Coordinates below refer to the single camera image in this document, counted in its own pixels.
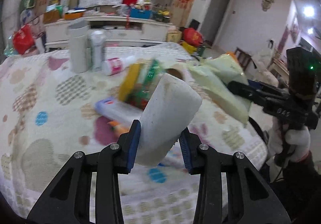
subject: wooden chair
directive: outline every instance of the wooden chair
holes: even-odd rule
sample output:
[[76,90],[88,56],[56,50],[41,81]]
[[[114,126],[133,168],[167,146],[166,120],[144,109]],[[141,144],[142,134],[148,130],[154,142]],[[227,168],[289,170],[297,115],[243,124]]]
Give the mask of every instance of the wooden chair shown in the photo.
[[245,53],[240,48],[236,48],[234,55],[237,57],[240,66],[242,67],[243,71],[245,72],[246,68],[248,68],[248,65],[252,61],[252,58],[249,54]]

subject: picture frame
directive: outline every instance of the picture frame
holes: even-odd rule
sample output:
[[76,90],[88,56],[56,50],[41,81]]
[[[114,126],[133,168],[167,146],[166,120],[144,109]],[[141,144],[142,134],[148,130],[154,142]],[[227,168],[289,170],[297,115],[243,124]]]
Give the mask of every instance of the picture frame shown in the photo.
[[299,29],[299,23],[298,23],[298,14],[295,13],[292,21],[292,25],[291,25],[291,30],[290,30],[293,43],[295,43],[298,40],[299,33],[300,33],[300,29]]

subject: white cylindrical container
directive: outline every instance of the white cylindrical container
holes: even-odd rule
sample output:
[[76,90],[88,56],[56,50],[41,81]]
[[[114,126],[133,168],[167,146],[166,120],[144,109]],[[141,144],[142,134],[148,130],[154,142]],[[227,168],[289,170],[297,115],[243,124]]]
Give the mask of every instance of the white cylindrical container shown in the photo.
[[102,71],[105,75],[114,75],[125,70],[126,67],[135,63],[136,60],[135,56],[110,58],[102,62]]
[[102,69],[103,47],[105,42],[105,34],[103,31],[95,30],[90,36],[91,41],[91,63],[93,71]]
[[68,26],[69,52],[72,70],[75,73],[83,73],[88,70],[87,39],[88,25],[84,18],[71,21]]
[[78,37],[70,37],[69,39],[70,61],[72,64],[72,70],[75,73],[83,73],[88,70],[86,54],[87,39],[87,34]]
[[202,104],[187,83],[164,74],[139,119],[141,135],[135,162],[157,165],[178,140]]

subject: white glove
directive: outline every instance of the white glove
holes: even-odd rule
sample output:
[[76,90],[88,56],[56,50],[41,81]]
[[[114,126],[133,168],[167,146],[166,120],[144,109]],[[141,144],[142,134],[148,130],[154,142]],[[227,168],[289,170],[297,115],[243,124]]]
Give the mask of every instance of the white glove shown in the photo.
[[[283,150],[280,127],[281,125],[279,125],[277,118],[274,117],[273,126],[269,130],[269,142],[267,144],[271,156],[279,154]],[[311,139],[306,126],[302,130],[288,130],[285,134],[285,141],[288,144],[296,145],[294,153],[289,157],[290,161],[299,162],[309,153]]]

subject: blue box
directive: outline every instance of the blue box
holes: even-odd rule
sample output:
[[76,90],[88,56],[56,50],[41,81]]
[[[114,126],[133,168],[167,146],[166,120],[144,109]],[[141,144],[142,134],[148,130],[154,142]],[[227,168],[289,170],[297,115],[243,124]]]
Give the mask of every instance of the blue box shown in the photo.
[[140,10],[140,9],[132,8],[129,16],[134,18],[150,19],[151,10]]

